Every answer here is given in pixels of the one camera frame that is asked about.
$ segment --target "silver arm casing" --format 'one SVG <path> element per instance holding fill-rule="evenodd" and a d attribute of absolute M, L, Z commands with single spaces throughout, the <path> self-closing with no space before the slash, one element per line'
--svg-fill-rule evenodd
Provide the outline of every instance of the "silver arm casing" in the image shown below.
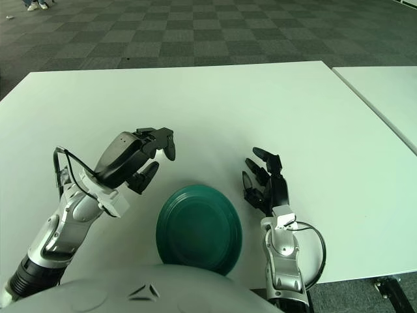
<path fill-rule="evenodd" d="M 273 208 L 274 217 L 261 221 L 265 233 L 266 298 L 292 299 L 309 305 L 306 288 L 297 265 L 299 245 L 292 230 L 297 229 L 295 214 L 289 205 Z"/>
<path fill-rule="evenodd" d="M 43 225 L 28 257 L 42 267 L 67 267 L 91 224 L 102 213 L 95 199 L 86 196 L 75 184 L 65 185 L 58 209 Z"/>

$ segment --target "black robotic finger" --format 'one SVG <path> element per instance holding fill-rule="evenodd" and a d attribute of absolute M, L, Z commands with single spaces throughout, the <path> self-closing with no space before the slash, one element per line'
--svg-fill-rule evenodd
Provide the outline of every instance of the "black robotic finger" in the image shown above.
<path fill-rule="evenodd" d="M 269 153 L 268 151 L 265 151 L 261 148 L 256 148 L 254 147 L 252 149 L 253 153 L 255 153 L 255 155 L 260 158 L 263 162 L 266 162 L 268 160 L 269 157 L 272 156 L 271 153 Z"/>
<path fill-rule="evenodd" d="M 159 163 L 152 162 L 141 173 L 135 173 L 126 180 L 129 189 L 142 194 L 158 171 Z"/>
<path fill-rule="evenodd" d="M 252 187 L 252 181 L 245 171 L 242 172 L 242 179 L 244 185 L 244 199 L 249 202 L 252 207 L 260 209 L 266 214 L 267 207 L 262 192 Z"/>
<path fill-rule="evenodd" d="M 262 161 L 266 162 L 266 170 L 271 173 L 272 176 L 281 176 L 282 164 L 279 155 L 273 155 L 268 151 L 256 147 L 254 147 L 252 151 Z"/>
<path fill-rule="evenodd" d="M 168 145 L 164 148 L 165 156 L 168 160 L 174 161 L 175 160 L 175 144 L 174 144 L 174 137 L 173 135 L 168 136 Z"/>
<path fill-rule="evenodd" d="M 249 167 L 252 173 L 256 176 L 256 181 L 261 186 L 266 186 L 268 180 L 270 178 L 269 174 L 265 171 L 264 168 L 259 167 L 254 161 L 250 158 L 246 158 L 245 160 L 246 165 Z"/>

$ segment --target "black cable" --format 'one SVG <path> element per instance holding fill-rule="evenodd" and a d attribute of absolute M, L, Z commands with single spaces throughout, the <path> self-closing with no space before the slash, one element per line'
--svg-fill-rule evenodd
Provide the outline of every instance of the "black cable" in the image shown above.
<path fill-rule="evenodd" d="M 74 184 L 76 184 L 77 185 L 77 187 L 82 191 L 82 192 L 84 192 L 85 193 L 85 195 L 86 196 L 88 196 L 88 197 L 90 197 L 90 198 L 92 198 L 92 199 L 94 199 L 94 200 L 97 200 L 97 198 L 96 197 L 94 197 L 92 194 L 89 194 L 87 191 L 85 191 L 84 189 L 82 189 L 82 187 L 78 184 L 78 182 L 76 181 L 76 178 L 75 178 L 75 176 L 74 176 L 74 172 L 72 171 L 72 165 L 71 165 L 71 160 L 70 160 L 70 156 L 69 156 L 69 154 L 67 153 L 67 151 L 68 150 L 65 150 L 64 151 L 64 154 L 65 154 L 65 157 L 66 157 L 66 161 L 68 162 L 68 169 L 70 170 L 70 175 L 71 175 L 71 179 L 72 179 L 72 181 L 74 182 Z"/>
<path fill-rule="evenodd" d="M 70 153 L 68 153 L 69 151 L 68 150 L 64 150 L 64 154 L 65 154 L 65 157 L 66 157 L 66 161 L 68 162 L 68 169 L 70 170 L 70 175 L 71 175 L 71 179 L 73 180 L 73 182 L 74 182 L 74 184 L 76 184 L 77 185 L 77 187 L 82 191 L 82 192 L 84 192 L 85 193 L 85 195 L 86 196 L 88 196 L 88 197 L 90 197 L 90 198 L 92 198 L 92 199 L 94 199 L 94 200 L 97 200 L 97 198 L 96 197 L 94 197 L 92 194 L 90 194 L 90 193 L 88 193 L 87 191 L 85 191 L 84 189 L 82 189 L 82 187 L 78 184 L 78 182 L 76 181 L 76 178 L 75 178 L 75 176 L 74 176 L 74 172 L 72 171 L 72 165 L 71 165 L 71 160 L 70 160 Z M 110 212 L 109 212 L 109 210 L 107 210 L 105 207 L 102 207 L 103 208 L 103 211 L 104 212 L 106 212 L 106 214 L 107 215 L 109 215 L 109 216 L 111 216 L 111 217 L 117 217 L 117 216 L 115 216 L 115 215 L 113 215 L 113 214 L 111 214 Z"/>
<path fill-rule="evenodd" d="M 76 155 L 72 154 L 69 150 L 64 149 L 64 154 L 69 155 L 72 157 L 76 162 L 78 162 L 84 169 L 87 170 L 93 177 L 96 177 L 96 173 L 86 165 L 83 161 L 81 161 Z"/>
<path fill-rule="evenodd" d="M 301 228 L 299 230 L 293 230 L 293 231 L 301 231 L 301 230 L 313 230 L 313 231 L 315 231 L 317 236 L 319 236 L 320 244 L 321 244 L 321 250 L 322 250 L 322 253 L 323 253 L 323 257 L 321 259 L 321 264 L 320 264 L 319 270 L 317 271 L 317 274 L 314 276 L 314 278 L 310 282 L 308 282 L 306 284 L 306 290 L 309 290 L 309 289 L 311 289 L 311 287 L 313 287 L 319 281 L 319 279 L 320 279 L 320 277 L 321 277 L 321 275 L 324 271 L 324 267 L 326 266 L 326 258 L 327 258 L 326 243 L 324 242 L 324 238 L 321 235 L 321 233 L 319 232 L 319 230 L 317 230 L 317 228 L 315 228 L 312 225 L 307 224 L 305 222 L 298 222 L 297 221 L 297 223 L 299 223 L 301 225 L 304 225 L 304 226 L 307 226 L 307 227 L 306 228 Z"/>
<path fill-rule="evenodd" d="M 58 151 L 59 148 L 55 148 L 53 152 L 53 169 L 55 170 L 55 178 L 57 180 L 59 199 L 61 199 L 61 196 L 64 193 L 64 187 L 61 184 L 61 169 L 59 167 Z"/>

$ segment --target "gray checkered carpet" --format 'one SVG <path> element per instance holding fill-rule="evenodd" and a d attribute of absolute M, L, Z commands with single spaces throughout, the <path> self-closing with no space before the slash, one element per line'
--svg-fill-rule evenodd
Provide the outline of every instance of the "gray checkered carpet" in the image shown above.
<path fill-rule="evenodd" d="M 392 0 L 56 2 L 27 12 L 0 0 L 1 97 L 38 70 L 417 65 L 417 10 Z"/>

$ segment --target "person's feet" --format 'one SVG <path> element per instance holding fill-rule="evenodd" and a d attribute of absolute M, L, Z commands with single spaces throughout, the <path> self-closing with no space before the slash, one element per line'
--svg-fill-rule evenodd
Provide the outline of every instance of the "person's feet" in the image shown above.
<path fill-rule="evenodd" d="M 27 8 L 28 11 L 34 11 L 37 8 L 39 8 L 39 5 L 37 2 L 32 2 L 31 5 L 29 5 L 29 7 Z"/>

